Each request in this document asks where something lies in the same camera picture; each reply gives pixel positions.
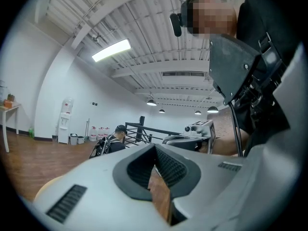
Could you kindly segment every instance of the wooden floor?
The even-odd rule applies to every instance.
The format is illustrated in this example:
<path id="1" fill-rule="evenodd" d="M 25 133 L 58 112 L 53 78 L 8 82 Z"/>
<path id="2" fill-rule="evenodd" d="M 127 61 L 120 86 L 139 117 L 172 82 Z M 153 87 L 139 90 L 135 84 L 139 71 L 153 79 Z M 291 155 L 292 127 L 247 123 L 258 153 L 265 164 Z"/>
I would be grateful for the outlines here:
<path id="1" fill-rule="evenodd" d="M 66 145 L 35 141 L 25 135 L 7 132 L 10 152 L 6 153 L 0 129 L 0 158 L 18 194 L 33 201 L 39 189 L 88 159 L 95 142 Z M 169 213 L 169 189 L 162 178 L 152 171 L 149 188 L 153 203 L 165 220 Z"/>

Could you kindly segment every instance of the white ceiling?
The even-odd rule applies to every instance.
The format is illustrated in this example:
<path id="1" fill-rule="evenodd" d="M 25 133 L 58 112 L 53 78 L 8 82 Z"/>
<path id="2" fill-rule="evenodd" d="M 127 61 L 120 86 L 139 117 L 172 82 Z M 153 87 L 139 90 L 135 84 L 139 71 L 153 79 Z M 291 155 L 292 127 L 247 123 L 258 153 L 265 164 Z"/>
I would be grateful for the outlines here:
<path id="1" fill-rule="evenodd" d="M 187 107 L 220 106 L 223 98 L 208 76 L 209 42 L 183 30 L 174 36 L 169 16 L 179 13 L 184 0 L 41 0 L 36 15 L 47 17 L 75 37 L 79 56 L 144 100 Z M 240 6 L 244 0 L 222 0 Z M 98 43 L 92 35 L 100 34 Z M 132 49 L 95 63 L 91 56 L 120 40 Z M 199 71 L 205 77 L 170 76 L 166 71 Z"/>

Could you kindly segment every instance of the table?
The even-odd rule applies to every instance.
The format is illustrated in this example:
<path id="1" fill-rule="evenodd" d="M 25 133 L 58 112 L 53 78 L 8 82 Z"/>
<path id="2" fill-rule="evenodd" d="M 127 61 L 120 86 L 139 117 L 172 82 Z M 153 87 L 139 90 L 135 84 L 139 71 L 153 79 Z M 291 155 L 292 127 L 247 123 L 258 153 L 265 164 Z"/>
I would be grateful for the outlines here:
<path id="1" fill-rule="evenodd" d="M 19 107 L 20 104 L 17 104 L 13 108 L 9 109 L 4 106 L 0 106 L 0 111 L 2 112 L 2 130 L 3 130 L 3 140 L 4 140 L 4 146 L 5 146 L 5 151 L 8 153 L 9 150 L 9 145 L 8 145 L 8 139 L 6 137 L 6 113 L 8 111 L 14 110 L 16 112 L 16 134 L 19 134 L 19 129 L 18 129 L 18 117 L 19 117 Z"/>

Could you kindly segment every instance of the black cable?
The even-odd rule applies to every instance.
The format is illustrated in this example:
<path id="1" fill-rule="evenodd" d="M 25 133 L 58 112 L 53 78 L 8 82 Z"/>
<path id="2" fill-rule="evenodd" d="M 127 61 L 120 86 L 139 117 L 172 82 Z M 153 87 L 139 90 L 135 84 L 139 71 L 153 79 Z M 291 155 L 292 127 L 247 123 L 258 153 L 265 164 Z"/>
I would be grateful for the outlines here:
<path id="1" fill-rule="evenodd" d="M 238 124 L 238 121 L 237 121 L 237 117 L 236 117 L 236 113 L 235 113 L 233 104 L 230 102 L 228 105 L 231 109 L 232 124 L 233 124 L 234 136 L 235 136 L 235 143 L 236 143 L 236 147 L 237 147 L 237 154 L 238 154 L 239 157 L 242 157 L 243 151 L 242 151 L 242 137 L 241 137 L 240 127 L 239 127 L 239 124 Z"/>

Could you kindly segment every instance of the black railing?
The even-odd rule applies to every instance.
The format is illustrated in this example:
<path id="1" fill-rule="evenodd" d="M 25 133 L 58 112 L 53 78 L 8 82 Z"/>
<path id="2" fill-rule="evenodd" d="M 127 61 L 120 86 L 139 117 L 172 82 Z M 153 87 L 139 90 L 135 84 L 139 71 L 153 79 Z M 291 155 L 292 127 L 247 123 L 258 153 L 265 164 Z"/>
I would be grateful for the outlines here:
<path id="1" fill-rule="evenodd" d="M 123 143 L 138 145 L 137 143 L 141 141 L 144 143 L 152 143 L 152 139 L 163 140 L 163 138 L 155 137 L 152 134 L 148 135 L 146 133 L 146 130 L 157 132 L 157 133 L 162 133 L 162 134 L 167 134 L 168 136 L 180 135 L 180 133 L 175 133 L 171 131 L 165 131 L 165 130 L 160 130 L 160 129 L 155 129 L 155 128 L 148 128 L 148 127 L 145 127 L 143 124 L 144 124 L 144 116 L 140 117 L 140 123 L 126 122 L 125 127 L 129 133 L 123 139 Z"/>

